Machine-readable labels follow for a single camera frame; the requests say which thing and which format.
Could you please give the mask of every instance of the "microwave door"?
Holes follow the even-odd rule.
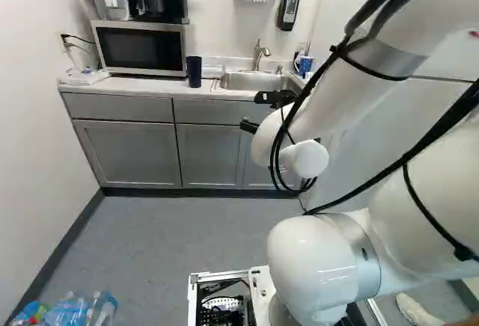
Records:
[[[186,76],[179,31],[97,27],[104,66],[113,73]]]

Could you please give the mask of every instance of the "faucet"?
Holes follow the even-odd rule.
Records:
[[[269,51],[269,49],[267,49],[266,47],[260,46],[260,41],[261,40],[257,40],[256,46],[254,48],[253,66],[251,68],[252,70],[257,70],[257,71],[260,69],[261,57],[263,57],[263,55],[265,55],[266,57],[269,57],[271,55],[271,52]]]

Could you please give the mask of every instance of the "kitchen sink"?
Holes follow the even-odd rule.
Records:
[[[274,91],[274,90],[292,90],[300,94],[301,87],[289,75],[275,74],[269,72],[256,72],[252,70],[226,72],[219,87],[225,90],[244,90],[244,91]]]

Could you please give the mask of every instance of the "countertop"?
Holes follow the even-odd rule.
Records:
[[[304,86],[304,82],[290,74],[295,82]],[[92,85],[59,84],[62,93],[112,94],[117,96],[156,96],[163,98],[187,99],[254,99],[255,91],[225,90],[216,87],[218,79],[202,79],[200,88],[190,88],[188,80],[148,79],[131,77],[109,77]]]

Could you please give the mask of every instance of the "microwave window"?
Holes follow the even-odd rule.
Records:
[[[183,70],[180,32],[97,28],[97,34],[107,67]]]

